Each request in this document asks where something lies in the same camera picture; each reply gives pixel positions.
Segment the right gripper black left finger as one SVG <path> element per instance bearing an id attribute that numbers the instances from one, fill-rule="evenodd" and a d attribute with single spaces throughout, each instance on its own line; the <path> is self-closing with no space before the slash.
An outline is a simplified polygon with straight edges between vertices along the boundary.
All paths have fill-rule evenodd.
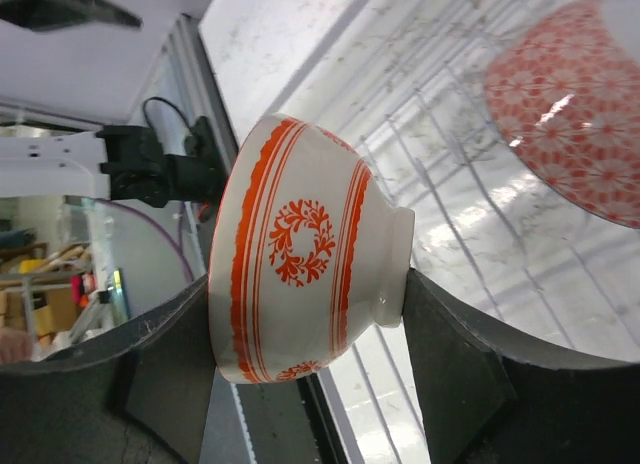
<path id="1" fill-rule="evenodd" d="M 201 277 L 40 362 L 1 367 L 4 463 L 196 463 L 215 373 Z"/>

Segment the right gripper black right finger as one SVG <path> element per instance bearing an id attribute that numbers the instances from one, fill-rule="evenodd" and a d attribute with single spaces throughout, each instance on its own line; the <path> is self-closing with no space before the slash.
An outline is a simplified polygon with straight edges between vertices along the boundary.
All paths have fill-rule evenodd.
<path id="1" fill-rule="evenodd" d="M 524 333 L 415 269 L 403 324 L 432 462 L 638 462 L 638 364 Z"/>

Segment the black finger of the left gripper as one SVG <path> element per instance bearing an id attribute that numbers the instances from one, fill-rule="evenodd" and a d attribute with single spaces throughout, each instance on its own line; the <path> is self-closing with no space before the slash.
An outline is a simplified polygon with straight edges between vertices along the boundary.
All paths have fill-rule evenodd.
<path id="1" fill-rule="evenodd" d="M 140 29 L 137 15 L 108 0 L 1 0 L 1 20 L 33 32 L 89 23 Z"/>

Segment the orange white floral bowl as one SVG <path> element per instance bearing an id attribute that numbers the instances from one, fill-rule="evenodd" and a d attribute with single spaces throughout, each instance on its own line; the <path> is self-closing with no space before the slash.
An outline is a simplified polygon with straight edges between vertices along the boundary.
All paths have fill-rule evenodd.
<path id="1" fill-rule="evenodd" d="M 262 117 L 227 181 L 210 252 L 209 329 L 223 377 L 292 381 L 369 327 L 397 327 L 414 225 L 346 142 L 290 116 Z"/>

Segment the red floral pattern bowl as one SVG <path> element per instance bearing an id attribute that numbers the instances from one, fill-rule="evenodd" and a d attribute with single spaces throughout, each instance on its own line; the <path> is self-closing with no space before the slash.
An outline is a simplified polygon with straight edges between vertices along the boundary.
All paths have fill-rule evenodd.
<path id="1" fill-rule="evenodd" d="M 487 107 L 511 150 L 578 207 L 639 226 L 639 0 L 576 0 L 491 62 Z"/>

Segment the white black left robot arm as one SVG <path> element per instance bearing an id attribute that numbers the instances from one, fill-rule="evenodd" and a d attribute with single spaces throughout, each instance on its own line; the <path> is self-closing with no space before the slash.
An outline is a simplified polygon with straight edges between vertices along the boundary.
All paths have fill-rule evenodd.
<path id="1" fill-rule="evenodd" d="M 5 197 L 214 201 L 235 141 L 198 24 L 212 0 L 1 0 L 1 116 L 53 137 L 1 141 Z M 162 62 L 184 85 L 186 137 L 145 120 Z"/>

